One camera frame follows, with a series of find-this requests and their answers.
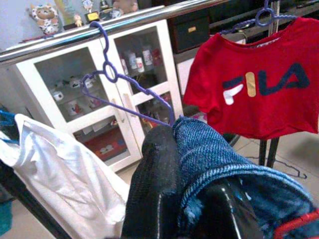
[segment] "floor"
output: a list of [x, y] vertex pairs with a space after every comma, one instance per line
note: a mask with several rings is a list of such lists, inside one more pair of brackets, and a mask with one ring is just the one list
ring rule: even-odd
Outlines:
[[[240, 137], [234, 149], [243, 156], [258, 157], [259, 141]], [[300, 132], [281, 137], [276, 160], [275, 169], [294, 176], [297, 176], [296, 170], [299, 170], [300, 176], [307, 176], [306, 179], [296, 177], [295, 179], [311, 192], [314, 200], [319, 204], [319, 135]], [[118, 175], [130, 184], [136, 167], [135, 164]], [[0, 239], [54, 238], [17, 200], [13, 202], [12, 214], [12, 229]]]

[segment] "white cloth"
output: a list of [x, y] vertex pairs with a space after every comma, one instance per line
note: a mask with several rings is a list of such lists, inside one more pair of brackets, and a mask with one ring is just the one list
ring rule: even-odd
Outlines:
[[15, 121], [20, 148], [0, 140], [0, 159], [73, 239], [119, 237], [129, 186], [70, 135], [23, 115]]

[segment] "blue denim fabric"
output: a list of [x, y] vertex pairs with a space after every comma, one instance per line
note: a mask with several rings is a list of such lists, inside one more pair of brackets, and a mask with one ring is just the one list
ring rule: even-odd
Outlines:
[[[271, 168], [258, 166], [234, 152], [214, 129], [195, 119], [180, 117], [173, 126], [185, 188], [178, 226], [187, 235], [201, 215], [196, 195], [214, 180], [240, 176], [258, 218], [264, 238], [271, 239], [282, 223], [313, 212], [308, 192], [295, 180]], [[319, 236], [319, 221], [295, 229], [290, 238]]]

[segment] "white cabinet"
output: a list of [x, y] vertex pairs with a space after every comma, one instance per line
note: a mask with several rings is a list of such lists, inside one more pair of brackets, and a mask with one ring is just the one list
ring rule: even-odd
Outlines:
[[[108, 58], [119, 73], [168, 101], [175, 117], [182, 114], [176, 71], [166, 21], [158, 21], [109, 36]], [[155, 124], [83, 95], [79, 80], [102, 69], [103, 38], [32, 58], [16, 66], [47, 124], [70, 134], [118, 171], [141, 159], [145, 134]], [[122, 65], [126, 62], [128, 71]], [[89, 91], [107, 101], [168, 121], [168, 111], [152, 96], [130, 83], [109, 82], [104, 75], [89, 82]]]

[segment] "black cable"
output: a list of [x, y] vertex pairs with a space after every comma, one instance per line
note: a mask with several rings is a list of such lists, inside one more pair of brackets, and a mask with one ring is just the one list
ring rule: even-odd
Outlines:
[[[251, 158], [251, 159], [259, 159], [259, 157], [246, 157], [246, 158]], [[307, 179], [308, 176], [306, 174], [303, 173], [303, 176], [300, 176], [301, 173], [300, 173], [300, 170], [295, 168], [294, 166], [291, 166], [291, 165], [288, 165], [287, 163], [285, 162], [282, 162], [282, 161], [279, 161], [279, 160], [276, 160], [275, 159], [275, 162], [278, 162], [278, 163], [282, 163], [283, 165], [285, 165], [286, 167], [288, 168], [292, 168], [293, 170], [295, 170], [297, 172], [297, 175], [293, 175], [293, 174], [290, 174], [290, 173], [286, 173], [287, 175], [291, 176], [291, 177], [295, 177], [295, 178], [301, 178], [301, 179]]]

